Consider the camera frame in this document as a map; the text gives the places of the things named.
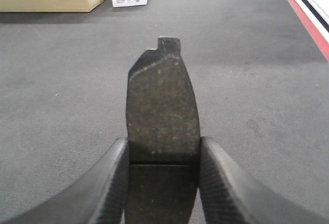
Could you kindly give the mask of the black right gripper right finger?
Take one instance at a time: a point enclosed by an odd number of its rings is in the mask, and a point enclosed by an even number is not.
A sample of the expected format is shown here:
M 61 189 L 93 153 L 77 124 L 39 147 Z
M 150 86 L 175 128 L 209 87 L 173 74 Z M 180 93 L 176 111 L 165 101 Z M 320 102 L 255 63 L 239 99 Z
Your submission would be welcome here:
M 199 191 L 207 223 L 328 223 L 275 193 L 202 137 Z

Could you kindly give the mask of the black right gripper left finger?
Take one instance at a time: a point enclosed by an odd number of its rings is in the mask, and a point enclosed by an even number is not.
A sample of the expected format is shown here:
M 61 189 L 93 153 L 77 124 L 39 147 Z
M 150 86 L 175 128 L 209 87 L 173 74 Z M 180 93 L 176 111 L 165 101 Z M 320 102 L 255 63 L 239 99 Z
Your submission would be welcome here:
M 129 143 L 118 138 L 62 192 L 7 223 L 120 223 L 129 182 Z

